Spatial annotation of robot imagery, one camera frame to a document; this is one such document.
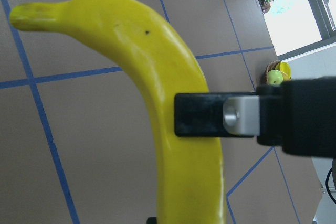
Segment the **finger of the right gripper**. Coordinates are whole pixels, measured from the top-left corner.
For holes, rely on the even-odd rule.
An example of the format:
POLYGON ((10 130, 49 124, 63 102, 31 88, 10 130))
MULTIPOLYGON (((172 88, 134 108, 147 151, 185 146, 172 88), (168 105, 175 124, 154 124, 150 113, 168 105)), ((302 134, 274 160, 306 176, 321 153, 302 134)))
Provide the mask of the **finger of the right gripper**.
POLYGON ((335 77, 261 85, 255 92, 178 93, 180 137, 256 137, 290 155, 335 157, 335 77))

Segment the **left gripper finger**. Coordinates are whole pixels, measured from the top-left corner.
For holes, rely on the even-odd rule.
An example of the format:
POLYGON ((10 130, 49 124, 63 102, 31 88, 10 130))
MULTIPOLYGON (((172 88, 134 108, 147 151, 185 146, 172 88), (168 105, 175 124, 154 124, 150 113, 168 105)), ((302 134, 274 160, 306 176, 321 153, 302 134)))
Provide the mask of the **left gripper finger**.
POLYGON ((157 218, 156 217, 148 217, 146 220, 146 224, 157 224, 157 218))

